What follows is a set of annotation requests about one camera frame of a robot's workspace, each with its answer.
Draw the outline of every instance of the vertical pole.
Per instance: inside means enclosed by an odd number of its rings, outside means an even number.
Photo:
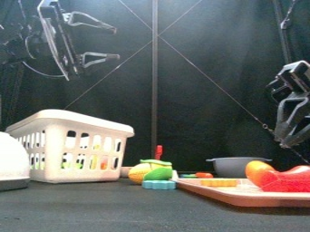
[[[276,15],[277,15],[277,23],[278,23],[278,35],[281,40],[282,52],[285,57],[285,63],[292,63],[292,51],[288,39],[288,32],[281,28],[281,22],[284,20],[282,7],[278,0],[273,0]]]
[[[151,157],[155,158],[158,145],[158,9],[159,2],[153,0],[153,94],[151,94]]]

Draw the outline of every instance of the orange toy fruit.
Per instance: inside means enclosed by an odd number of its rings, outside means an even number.
[[[249,162],[246,166],[246,176],[253,184],[258,187],[262,187],[262,176],[269,170],[276,170],[269,164],[260,160]]]

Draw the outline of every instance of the white container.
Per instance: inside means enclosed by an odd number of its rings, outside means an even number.
[[[31,180],[114,181],[133,127],[63,110],[43,110],[7,128],[26,148]]]
[[[29,187],[31,168],[27,156],[18,140],[0,132],[0,190]]]

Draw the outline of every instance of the yellow toy fruit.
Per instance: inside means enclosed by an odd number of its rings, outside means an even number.
[[[141,163],[131,168],[129,172],[129,179],[133,180],[137,184],[141,184],[146,174],[149,174],[150,172],[150,163]]]
[[[171,162],[157,159],[143,159],[129,172],[129,179],[137,184],[142,184],[143,180],[167,180],[173,177]]]

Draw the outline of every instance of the pot handle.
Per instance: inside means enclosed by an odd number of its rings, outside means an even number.
[[[266,159],[266,158],[262,158],[265,161],[268,161],[268,162],[272,162],[273,160],[272,159]]]

